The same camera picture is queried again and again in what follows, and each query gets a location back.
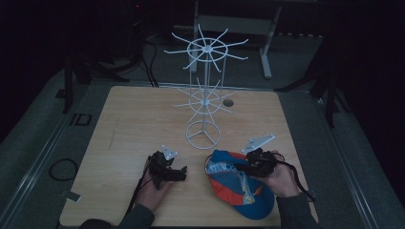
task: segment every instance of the sleeve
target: sleeve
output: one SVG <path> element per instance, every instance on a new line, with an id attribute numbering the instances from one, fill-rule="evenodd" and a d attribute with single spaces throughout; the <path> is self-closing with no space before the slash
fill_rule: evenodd
<path id="1" fill-rule="evenodd" d="M 147 207 L 137 204 L 122 220 L 117 229 L 148 229 L 155 220 L 155 215 Z"/>
<path id="2" fill-rule="evenodd" d="M 292 198 L 277 198 L 282 229 L 316 229 L 321 228 L 310 213 L 308 199 L 305 195 Z"/>

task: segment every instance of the cap brim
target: cap brim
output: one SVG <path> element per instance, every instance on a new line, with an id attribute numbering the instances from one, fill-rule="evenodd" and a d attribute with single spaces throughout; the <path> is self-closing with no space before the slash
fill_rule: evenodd
<path id="1" fill-rule="evenodd" d="M 238 205 L 235 209 L 248 219 L 263 219 L 267 217 L 274 207 L 274 194 L 264 185 L 262 194 L 255 197 L 252 204 Z"/>

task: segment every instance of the desk leg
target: desk leg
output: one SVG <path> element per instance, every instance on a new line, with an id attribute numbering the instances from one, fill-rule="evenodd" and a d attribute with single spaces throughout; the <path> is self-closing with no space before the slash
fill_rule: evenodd
<path id="1" fill-rule="evenodd" d="M 282 9 L 282 7 L 278 7 L 278 9 L 274 15 L 274 18 L 271 22 L 270 28 L 269 28 L 266 44 L 263 48 L 261 48 L 259 50 L 260 59 L 262 60 L 263 73 L 264 73 L 266 79 L 271 79 L 271 77 L 272 77 L 271 70 L 270 70 L 270 64 L 268 63 L 267 53 L 268 53 L 268 49 L 270 48 L 271 40 L 273 39 L 273 36 L 274 36 L 274 32 L 276 30 L 276 26 L 277 26 L 278 18 L 281 13 L 281 9 Z"/>

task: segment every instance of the person's right hand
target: person's right hand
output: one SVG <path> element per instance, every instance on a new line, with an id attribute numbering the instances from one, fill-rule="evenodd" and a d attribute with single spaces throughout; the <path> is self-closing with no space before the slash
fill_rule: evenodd
<path id="1" fill-rule="evenodd" d="M 284 160 L 282 156 L 274 155 L 278 160 Z M 285 164 L 278 163 L 274 172 L 267 177 L 254 177 L 267 185 L 270 190 L 279 198 L 290 198 L 300 194 L 294 175 L 289 167 Z"/>

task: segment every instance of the wooden table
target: wooden table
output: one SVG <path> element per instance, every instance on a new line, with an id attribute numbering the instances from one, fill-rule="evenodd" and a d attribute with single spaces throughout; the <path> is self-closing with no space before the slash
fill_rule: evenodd
<path id="1" fill-rule="evenodd" d="M 234 105 L 227 109 L 235 113 L 219 110 L 213 114 L 221 141 L 212 149 L 198 150 L 185 139 L 194 112 L 188 106 L 173 106 L 187 103 L 187 94 L 175 88 L 112 88 L 72 188 L 81 200 L 66 202 L 60 223 L 77 226 L 86 219 L 104 219 L 119 224 L 146 158 L 166 145 L 179 152 L 172 168 L 186 165 L 187 178 L 173 185 L 156 212 L 154 226 L 280 225 L 277 205 L 267 218 L 251 220 L 212 192 L 204 161 L 213 150 L 241 152 L 250 137 L 270 134 L 275 139 L 262 148 L 283 154 L 307 187 L 277 94 L 236 91 L 228 98 Z M 316 218 L 313 205 L 310 207 Z"/>

